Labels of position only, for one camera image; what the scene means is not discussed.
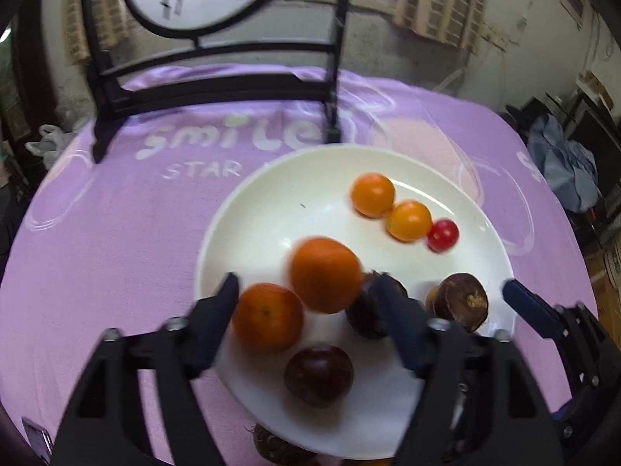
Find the dark purple plum right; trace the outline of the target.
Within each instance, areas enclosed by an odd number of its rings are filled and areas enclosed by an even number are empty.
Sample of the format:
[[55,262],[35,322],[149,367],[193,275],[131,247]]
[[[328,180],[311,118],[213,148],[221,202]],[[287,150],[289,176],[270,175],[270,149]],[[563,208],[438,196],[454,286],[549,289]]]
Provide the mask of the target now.
[[378,271],[366,273],[358,297],[349,308],[345,309],[347,322],[356,334],[371,341],[387,337],[387,331],[378,313],[376,294],[371,291],[379,276]]

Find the small orange kumquat on plate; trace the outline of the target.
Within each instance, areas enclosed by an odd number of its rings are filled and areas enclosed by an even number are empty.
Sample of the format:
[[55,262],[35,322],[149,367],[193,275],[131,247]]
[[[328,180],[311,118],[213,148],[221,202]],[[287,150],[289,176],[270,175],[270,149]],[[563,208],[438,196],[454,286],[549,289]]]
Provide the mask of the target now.
[[358,177],[349,191],[355,211],[366,218],[380,219],[393,207],[396,190],[392,181],[377,172]]

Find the white oval plate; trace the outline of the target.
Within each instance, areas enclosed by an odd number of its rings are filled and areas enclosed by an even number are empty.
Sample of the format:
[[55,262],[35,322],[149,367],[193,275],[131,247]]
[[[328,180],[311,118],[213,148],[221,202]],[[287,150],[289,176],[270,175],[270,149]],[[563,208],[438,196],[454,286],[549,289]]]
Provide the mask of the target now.
[[[355,212],[352,184],[378,172],[401,200],[415,200],[434,218],[459,228],[454,248],[436,254],[424,241],[400,242],[379,220]],[[352,361],[352,388],[319,409],[285,385],[291,351],[261,353],[227,334],[217,374],[232,397],[263,427],[304,449],[351,460],[392,456],[423,384],[401,364],[389,339],[367,340],[346,319],[361,279],[387,273],[416,300],[454,273],[470,273],[488,297],[479,334],[513,330],[516,316],[501,288],[513,274],[504,245],[481,208],[429,166],[392,151],[325,145],[281,157],[241,182],[208,226],[197,263],[196,294],[205,297],[227,273],[242,288],[283,286],[300,298],[302,321],[287,328],[297,347],[342,349]]]

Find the dark water chestnut on plate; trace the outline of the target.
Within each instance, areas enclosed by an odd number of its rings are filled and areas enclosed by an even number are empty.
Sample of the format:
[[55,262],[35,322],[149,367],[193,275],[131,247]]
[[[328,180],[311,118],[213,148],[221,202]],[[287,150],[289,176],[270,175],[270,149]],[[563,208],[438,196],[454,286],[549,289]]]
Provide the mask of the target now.
[[425,307],[437,318],[455,321],[475,332],[488,317],[488,297],[479,280],[470,273],[453,273],[434,286]]

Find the orange fruit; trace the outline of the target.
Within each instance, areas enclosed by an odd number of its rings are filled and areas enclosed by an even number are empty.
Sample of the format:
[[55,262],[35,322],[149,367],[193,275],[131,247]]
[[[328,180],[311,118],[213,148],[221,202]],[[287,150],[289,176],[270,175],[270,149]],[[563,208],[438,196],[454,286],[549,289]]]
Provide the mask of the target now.
[[433,217],[429,209],[414,200],[395,204],[385,220],[387,233],[403,243],[413,243],[425,238],[432,226]]

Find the purple printed tablecloth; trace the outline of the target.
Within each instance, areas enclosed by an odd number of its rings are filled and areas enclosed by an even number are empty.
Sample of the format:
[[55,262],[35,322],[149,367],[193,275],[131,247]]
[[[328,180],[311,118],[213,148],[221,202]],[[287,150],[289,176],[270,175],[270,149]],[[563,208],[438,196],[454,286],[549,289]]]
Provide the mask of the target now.
[[[515,131],[488,108],[345,71],[346,139],[399,151],[484,210],[513,273],[550,304],[594,307],[572,227]],[[208,104],[130,119],[101,163],[81,129],[17,231],[1,283],[1,402],[55,433],[105,329],[158,328],[192,303],[204,230],[258,167],[322,140],[304,102]]]

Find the beige checked curtain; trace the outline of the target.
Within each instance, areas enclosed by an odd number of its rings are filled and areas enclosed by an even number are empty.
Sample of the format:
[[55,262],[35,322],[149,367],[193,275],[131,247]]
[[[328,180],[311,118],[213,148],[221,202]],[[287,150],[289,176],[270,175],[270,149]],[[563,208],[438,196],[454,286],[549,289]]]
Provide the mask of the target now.
[[[130,39],[134,24],[123,0],[90,0],[97,38],[102,49],[114,50]],[[81,0],[62,0],[65,56],[71,65],[90,59]]]
[[393,23],[442,44],[475,53],[485,0],[396,0]]

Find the smartphone at table edge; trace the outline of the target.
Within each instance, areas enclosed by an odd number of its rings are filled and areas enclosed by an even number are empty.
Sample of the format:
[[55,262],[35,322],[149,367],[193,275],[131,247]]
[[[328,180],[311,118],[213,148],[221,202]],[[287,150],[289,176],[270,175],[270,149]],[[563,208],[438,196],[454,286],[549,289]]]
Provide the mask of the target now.
[[49,432],[27,417],[23,417],[21,421],[31,449],[45,465],[49,465],[53,455],[53,441]]

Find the dark purple plum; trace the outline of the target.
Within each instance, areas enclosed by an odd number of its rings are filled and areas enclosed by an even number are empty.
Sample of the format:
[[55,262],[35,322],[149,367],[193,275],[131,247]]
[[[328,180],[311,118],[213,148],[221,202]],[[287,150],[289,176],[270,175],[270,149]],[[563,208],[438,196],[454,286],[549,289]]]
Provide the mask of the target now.
[[371,291],[379,276],[378,271],[366,273],[358,297],[349,308],[345,309],[347,322],[356,334],[371,341],[387,337],[387,331],[378,313],[376,294]]
[[328,408],[352,389],[354,365],[341,348],[331,345],[305,347],[287,362],[283,380],[288,391],[314,408]]

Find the orange mandarin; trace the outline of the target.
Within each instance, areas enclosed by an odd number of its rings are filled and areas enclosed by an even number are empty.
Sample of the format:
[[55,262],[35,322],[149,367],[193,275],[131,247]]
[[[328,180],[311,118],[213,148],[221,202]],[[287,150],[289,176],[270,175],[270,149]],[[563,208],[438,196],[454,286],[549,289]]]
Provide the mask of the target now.
[[358,297],[364,272],[359,258],[347,246],[327,237],[299,242],[287,264],[290,288],[316,313],[339,313]]
[[243,291],[232,316],[232,333],[251,353],[278,353],[297,344],[304,328],[304,307],[289,289],[258,283]]

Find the water chestnut beside plate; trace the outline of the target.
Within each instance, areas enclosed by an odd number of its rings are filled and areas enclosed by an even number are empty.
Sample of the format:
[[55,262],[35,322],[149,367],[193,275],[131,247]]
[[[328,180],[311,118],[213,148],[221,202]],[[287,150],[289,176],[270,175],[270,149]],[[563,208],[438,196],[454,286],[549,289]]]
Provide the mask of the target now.
[[316,453],[284,441],[260,424],[253,427],[252,435],[257,453],[272,464],[282,466],[308,465],[317,457]]

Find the dark purple plum left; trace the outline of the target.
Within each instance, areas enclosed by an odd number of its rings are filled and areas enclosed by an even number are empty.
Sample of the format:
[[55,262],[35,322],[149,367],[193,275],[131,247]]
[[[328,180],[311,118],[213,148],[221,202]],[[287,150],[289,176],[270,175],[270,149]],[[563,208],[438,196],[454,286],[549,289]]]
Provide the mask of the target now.
[[305,347],[287,362],[283,380],[288,391],[314,408],[328,408],[352,389],[354,365],[341,348],[331,345]]

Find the red tomato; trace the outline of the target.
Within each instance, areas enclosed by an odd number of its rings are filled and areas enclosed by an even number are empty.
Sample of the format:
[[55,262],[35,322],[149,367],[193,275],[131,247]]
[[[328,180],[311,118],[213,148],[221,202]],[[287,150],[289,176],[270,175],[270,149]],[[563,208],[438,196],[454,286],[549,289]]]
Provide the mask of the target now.
[[457,224],[450,219],[437,220],[427,234],[427,247],[440,254],[453,248],[460,237]]

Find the beige checked curtain left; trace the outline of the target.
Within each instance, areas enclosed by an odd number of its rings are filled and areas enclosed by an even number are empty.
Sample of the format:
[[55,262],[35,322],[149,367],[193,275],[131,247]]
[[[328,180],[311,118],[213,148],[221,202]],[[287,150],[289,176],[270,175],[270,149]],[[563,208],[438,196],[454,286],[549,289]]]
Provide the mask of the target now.
[[[123,0],[90,0],[97,38],[102,49],[114,50],[130,39],[134,24]],[[90,59],[81,0],[62,0],[65,56],[71,65]]]

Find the white plastic bag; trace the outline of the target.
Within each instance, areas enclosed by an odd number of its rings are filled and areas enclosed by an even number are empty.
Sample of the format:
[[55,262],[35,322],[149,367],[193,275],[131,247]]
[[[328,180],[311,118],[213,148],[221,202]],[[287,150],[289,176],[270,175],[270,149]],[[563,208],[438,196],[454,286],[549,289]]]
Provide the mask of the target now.
[[43,124],[39,127],[40,139],[26,142],[25,148],[34,157],[40,158],[46,172],[49,172],[87,122],[87,118],[80,118],[71,125],[70,129],[53,124]]

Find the beige checked curtain right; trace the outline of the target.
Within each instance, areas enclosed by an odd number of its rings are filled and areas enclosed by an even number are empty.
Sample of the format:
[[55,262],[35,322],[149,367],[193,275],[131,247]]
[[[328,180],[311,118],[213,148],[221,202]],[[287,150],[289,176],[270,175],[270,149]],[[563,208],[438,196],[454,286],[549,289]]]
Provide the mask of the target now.
[[475,53],[485,0],[396,0],[393,23],[442,44]]

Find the blue cloth bag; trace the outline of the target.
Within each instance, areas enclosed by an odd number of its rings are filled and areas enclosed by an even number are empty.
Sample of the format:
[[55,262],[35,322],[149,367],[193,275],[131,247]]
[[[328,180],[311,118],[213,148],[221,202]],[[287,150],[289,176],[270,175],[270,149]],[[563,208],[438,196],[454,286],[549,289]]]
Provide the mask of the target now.
[[568,212],[584,214],[599,200],[594,155],[568,140],[550,114],[538,117],[529,129],[527,149],[550,189]]

